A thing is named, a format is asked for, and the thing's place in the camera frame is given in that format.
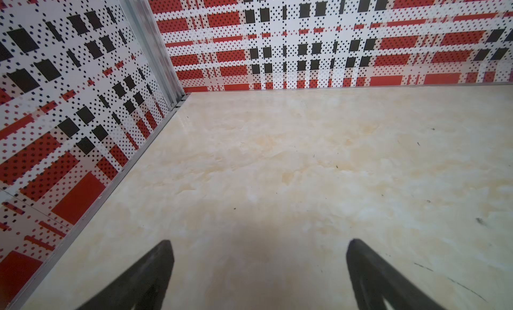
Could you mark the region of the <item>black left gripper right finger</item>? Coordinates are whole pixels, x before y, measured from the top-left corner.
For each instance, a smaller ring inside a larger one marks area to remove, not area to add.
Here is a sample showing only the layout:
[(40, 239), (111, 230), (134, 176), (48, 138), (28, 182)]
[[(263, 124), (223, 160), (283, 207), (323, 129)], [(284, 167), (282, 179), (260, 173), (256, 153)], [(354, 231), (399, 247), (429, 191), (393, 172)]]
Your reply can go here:
[(359, 309), (442, 309), (361, 239), (349, 242), (346, 261)]

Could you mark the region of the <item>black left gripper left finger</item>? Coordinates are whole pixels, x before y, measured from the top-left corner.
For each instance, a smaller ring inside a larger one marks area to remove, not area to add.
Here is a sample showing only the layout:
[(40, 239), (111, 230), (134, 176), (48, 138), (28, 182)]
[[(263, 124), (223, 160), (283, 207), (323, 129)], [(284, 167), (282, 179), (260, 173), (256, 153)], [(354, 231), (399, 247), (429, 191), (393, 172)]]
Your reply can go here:
[(163, 240), (80, 309), (161, 309), (174, 267), (169, 240)]

